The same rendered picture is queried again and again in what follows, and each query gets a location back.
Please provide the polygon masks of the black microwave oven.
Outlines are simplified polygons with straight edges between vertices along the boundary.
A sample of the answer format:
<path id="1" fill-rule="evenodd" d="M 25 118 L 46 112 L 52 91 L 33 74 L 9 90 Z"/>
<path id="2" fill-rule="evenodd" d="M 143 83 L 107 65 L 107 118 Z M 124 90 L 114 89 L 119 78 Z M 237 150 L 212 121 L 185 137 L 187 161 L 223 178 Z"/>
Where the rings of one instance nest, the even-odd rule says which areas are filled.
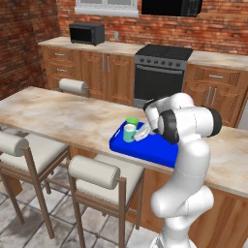
<path id="1" fill-rule="evenodd" d="M 103 23 L 70 23 L 69 29 L 73 44 L 96 46 L 105 41 L 105 25 Z"/>

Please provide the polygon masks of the white window frame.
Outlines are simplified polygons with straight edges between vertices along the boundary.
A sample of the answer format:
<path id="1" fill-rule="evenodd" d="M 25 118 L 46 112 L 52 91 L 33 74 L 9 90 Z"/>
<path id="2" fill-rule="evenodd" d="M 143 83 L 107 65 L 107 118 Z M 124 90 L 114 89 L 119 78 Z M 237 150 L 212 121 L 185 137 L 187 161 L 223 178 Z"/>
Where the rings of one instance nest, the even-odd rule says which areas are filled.
<path id="1" fill-rule="evenodd" d="M 76 14 L 138 17 L 138 0 L 76 0 Z"/>

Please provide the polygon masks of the green cup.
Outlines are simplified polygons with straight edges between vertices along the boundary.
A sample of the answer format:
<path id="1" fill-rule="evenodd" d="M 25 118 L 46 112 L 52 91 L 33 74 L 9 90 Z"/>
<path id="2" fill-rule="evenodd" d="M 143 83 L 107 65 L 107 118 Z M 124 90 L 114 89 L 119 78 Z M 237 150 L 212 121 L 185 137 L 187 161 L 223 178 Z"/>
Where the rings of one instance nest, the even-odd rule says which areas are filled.
<path id="1" fill-rule="evenodd" d="M 139 122 L 140 122 L 140 120 L 134 116 L 129 116 L 126 118 L 127 124 L 132 124 L 132 125 L 138 126 Z"/>

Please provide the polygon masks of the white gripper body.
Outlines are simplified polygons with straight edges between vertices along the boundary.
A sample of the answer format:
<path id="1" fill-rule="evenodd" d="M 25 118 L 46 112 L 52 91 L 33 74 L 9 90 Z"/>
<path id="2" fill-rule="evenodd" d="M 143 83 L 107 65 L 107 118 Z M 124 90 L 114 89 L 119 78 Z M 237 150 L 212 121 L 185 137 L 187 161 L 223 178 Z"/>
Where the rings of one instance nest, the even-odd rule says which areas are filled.
<path id="1" fill-rule="evenodd" d="M 144 123 L 139 130 L 133 135 L 135 141 L 140 141 L 145 139 L 150 134 L 150 126 L 148 123 Z"/>

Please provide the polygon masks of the teal mug with white rim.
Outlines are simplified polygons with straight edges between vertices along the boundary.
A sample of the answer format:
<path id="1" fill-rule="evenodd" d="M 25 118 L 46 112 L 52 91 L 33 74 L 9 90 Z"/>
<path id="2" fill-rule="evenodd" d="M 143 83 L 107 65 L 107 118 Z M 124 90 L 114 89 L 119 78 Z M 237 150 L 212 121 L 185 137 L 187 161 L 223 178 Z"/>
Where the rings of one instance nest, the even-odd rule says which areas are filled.
<path id="1" fill-rule="evenodd" d="M 133 142 L 137 127 L 133 124 L 126 124 L 123 129 L 123 140 L 125 142 Z"/>

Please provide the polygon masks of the wooden base cupboard run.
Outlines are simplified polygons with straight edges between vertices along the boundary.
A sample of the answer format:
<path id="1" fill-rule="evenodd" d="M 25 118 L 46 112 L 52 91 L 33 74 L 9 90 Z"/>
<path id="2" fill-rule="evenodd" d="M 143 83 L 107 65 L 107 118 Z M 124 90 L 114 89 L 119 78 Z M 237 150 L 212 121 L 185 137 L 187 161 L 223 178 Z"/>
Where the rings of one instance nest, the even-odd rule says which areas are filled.
<path id="1" fill-rule="evenodd" d="M 84 81 L 89 96 L 131 106 L 134 103 L 134 57 L 96 51 L 42 47 L 47 88 L 58 90 L 62 78 Z"/>

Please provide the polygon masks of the black oven with hob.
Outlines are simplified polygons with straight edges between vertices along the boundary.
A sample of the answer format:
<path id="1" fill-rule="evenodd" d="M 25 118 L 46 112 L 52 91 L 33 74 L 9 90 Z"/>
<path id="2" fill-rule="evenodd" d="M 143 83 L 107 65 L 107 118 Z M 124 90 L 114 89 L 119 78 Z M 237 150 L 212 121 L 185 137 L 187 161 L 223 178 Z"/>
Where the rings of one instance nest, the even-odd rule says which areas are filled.
<path id="1" fill-rule="evenodd" d="M 146 45 L 135 55 L 134 107 L 182 91 L 187 61 L 193 50 L 180 46 Z"/>

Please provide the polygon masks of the blue tray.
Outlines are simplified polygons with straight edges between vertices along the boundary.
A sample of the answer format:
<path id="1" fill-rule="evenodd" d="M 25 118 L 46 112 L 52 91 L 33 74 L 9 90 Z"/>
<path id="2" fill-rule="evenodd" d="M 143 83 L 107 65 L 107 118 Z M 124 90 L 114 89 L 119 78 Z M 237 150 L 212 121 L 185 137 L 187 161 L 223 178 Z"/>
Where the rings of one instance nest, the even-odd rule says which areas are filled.
<path id="1" fill-rule="evenodd" d="M 178 153 L 177 144 L 170 144 L 159 134 L 148 135 L 145 139 L 139 141 L 126 142 L 123 139 L 125 125 L 126 122 L 123 122 L 110 138 L 108 142 L 110 150 L 174 168 Z"/>

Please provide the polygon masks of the white cushioned wooden bar stool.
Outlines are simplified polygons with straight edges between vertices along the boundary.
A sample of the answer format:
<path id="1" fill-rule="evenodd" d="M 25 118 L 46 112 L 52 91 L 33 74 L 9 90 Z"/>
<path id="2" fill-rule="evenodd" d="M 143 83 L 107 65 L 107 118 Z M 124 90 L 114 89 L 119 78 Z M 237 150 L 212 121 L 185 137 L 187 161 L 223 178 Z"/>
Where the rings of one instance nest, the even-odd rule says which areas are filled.
<path id="1" fill-rule="evenodd" d="M 11 188 L 9 176 L 34 186 L 49 238 L 53 239 L 54 231 L 41 183 L 45 183 L 46 192 L 50 194 L 48 176 L 65 158 L 71 159 L 69 146 L 32 134 L 22 138 L 0 131 L 0 152 L 0 176 L 20 223 L 23 224 L 24 219 Z"/>
<path id="2" fill-rule="evenodd" d="M 126 214 L 136 216 L 140 228 L 144 168 L 98 154 L 94 159 L 75 156 L 68 167 L 80 248 L 85 248 L 79 206 L 94 208 L 118 219 L 118 247 L 125 248 Z"/>

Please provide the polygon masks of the white paper towel roll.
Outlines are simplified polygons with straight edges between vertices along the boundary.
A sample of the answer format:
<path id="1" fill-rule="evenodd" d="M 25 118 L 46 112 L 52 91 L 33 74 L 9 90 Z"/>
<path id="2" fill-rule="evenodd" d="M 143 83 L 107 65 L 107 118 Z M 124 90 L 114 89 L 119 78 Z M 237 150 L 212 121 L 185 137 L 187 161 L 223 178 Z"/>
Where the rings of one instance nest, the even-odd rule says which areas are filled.
<path id="1" fill-rule="evenodd" d="M 61 78 L 59 80 L 59 89 L 61 92 L 69 91 L 73 93 L 84 94 L 86 97 L 89 97 L 89 88 L 87 83 L 84 81 L 70 78 Z"/>

